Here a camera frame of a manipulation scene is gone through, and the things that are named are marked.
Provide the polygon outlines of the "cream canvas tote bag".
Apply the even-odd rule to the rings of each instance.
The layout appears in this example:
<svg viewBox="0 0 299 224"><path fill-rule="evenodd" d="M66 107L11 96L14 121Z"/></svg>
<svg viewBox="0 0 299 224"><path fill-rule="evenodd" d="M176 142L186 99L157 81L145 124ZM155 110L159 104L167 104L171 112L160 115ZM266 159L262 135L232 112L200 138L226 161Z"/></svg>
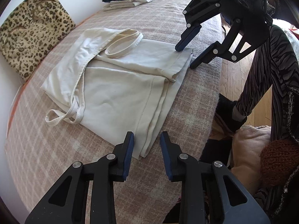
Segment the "cream canvas tote bag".
<svg viewBox="0 0 299 224"><path fill-rule="evenodd" d="M146 157L191 62L193 49L145 39L133 29L87 29L42 89L58 105L45 121L81 124L112 145L134 133L133 156Z"/></svg>

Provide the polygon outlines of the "folded floral white clothes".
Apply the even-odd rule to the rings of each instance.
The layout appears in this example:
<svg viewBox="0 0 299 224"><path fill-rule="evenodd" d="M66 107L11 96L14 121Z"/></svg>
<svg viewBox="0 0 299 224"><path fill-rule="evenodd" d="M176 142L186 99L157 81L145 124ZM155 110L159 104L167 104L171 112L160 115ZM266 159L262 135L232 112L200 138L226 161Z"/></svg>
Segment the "folded floral white clothes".
<svg viewBox="0 0 299 224"><path fill-rule="evenodd" d="M120 8L132 8L139 5L143 5L149 3L153 0L124 0L124 1L111 1L109 3L105 3L103 6L104 11L116 10Z"/></svg>

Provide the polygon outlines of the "beige floor cushion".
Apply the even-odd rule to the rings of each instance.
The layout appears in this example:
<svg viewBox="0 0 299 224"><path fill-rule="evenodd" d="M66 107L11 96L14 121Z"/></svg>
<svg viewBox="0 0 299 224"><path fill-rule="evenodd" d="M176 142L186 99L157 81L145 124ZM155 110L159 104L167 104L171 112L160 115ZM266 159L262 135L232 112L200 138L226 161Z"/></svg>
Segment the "beige floor cushion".
<svg viewBox="0 0 299 224"><path fill-rule="evenodd" d="M261 151L270 143L271 127L244 125L233 136L232 174L254 195L261 184Z"/></svg>

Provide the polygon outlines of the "rust knitted cushion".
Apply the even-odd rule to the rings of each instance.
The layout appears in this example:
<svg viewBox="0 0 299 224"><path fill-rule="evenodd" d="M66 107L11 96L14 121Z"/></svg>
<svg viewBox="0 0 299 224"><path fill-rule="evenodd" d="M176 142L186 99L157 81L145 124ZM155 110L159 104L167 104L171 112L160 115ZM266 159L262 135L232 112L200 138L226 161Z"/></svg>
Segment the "rust knitted cushion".
<svg viewBox="0 0 299 224"><path fill-rule="evenodd" d="M260 157L263 185L280 185L298 166L298 144L288 139L275 140L263 148Z"/></svg>

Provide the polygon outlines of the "leopard print cushion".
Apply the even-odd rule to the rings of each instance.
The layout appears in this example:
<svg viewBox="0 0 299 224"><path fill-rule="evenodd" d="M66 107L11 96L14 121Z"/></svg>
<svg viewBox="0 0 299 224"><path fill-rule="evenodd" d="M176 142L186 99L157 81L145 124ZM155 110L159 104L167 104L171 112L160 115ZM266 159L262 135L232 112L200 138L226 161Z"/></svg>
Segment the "leopard print cushion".
<svg viewBox="0 0 299 224"><path fill-rule="evenodd" d="M59 0L24 0L1 26L1 53L27 81L75 22Z"/></svg>

